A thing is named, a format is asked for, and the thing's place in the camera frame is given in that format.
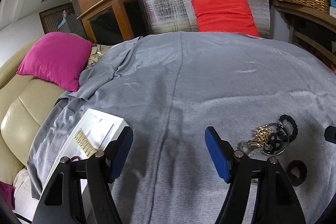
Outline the black ring bangle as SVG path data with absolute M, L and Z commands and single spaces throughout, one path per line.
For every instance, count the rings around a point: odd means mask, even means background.
M 277 156 L 285 151 L 289 144 L 289 136 L 284 132 L 271 133 L 262 152 L 265 155 Z

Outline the gold hair comb clip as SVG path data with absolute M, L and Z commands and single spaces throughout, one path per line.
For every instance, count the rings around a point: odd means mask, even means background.
M 77 141 L 80 148 L 83 150 L 86 156 L 90 157 L 98 151 L 103 151 L 102 148 L 95 148 L 91 142 L 88 140 L 82 129 L 79 129 L 77 133 L 74 134 L 73 138 Z

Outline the gold brooch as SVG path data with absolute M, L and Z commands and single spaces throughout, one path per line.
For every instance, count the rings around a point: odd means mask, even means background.
M 260 126 L 255 130 L 255 141 L 262 143 L 263 145 L 267 144 L 269 141 L 270 135 L 273 133 L 272 129 L 266 125 Z

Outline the white jewelry tray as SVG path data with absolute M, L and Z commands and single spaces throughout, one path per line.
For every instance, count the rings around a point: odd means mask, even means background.
M 116 140 L 126 126 L 123 118 L 90 108 L 78 113 L 63 109 L 50 117 L 31 150 L 32 197 L 41 197 L 61 157 L 87 159 Z

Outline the white fluffy towel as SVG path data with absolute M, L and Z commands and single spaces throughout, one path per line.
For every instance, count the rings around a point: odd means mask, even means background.
M 24 168 L 18 172 L 14 179 L 15 213 L 32 221 L 39 200 L 31 195 L 31 183 L 27 170 Z

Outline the maroon cloth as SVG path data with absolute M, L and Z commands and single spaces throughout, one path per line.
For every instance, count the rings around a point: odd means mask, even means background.
M 0 181 L 0 193 L 11 210 L 15 209 L 15 189 L 12 185 Z

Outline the grey blanket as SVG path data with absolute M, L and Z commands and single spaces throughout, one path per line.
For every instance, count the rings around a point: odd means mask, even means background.
M 233 147 L 260 125 L 291 116 L 298 136 L 278 157 L 307 166 L 295 188 L 307 223 L 335 194 L 335 73 L 289 43 L 242 34 L 174 32 L 112 47 L 65 92 L 30 149 L 31 194 L 87 109 L 126 120 L 134 141 L 112 195 L 124 223 L 214 223 L 228 185 L 205 145 L 214 127 Z

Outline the beige leather sofa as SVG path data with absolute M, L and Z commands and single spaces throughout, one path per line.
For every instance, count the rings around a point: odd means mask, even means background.
M 27 43 L 1 66 L 1 181 L 12 186 L 18 172 L 27 166 L 35 135 L 56 101 L 64 92 L 71 92 L 34 76 L 17 75 L 38 40 Z

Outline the magenta pillow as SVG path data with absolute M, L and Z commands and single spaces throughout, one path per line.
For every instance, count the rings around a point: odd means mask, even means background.
M 91 55 L 93 43 L 75 34 L 50 32 L 28 51 L 17 75 L 34 76 L 76 92 L 79 76 Z

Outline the small red pillow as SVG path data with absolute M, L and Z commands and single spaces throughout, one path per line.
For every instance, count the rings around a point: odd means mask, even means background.
M 192 0 L 200 32 L 230 32 L 259 36 L 247 0 Z

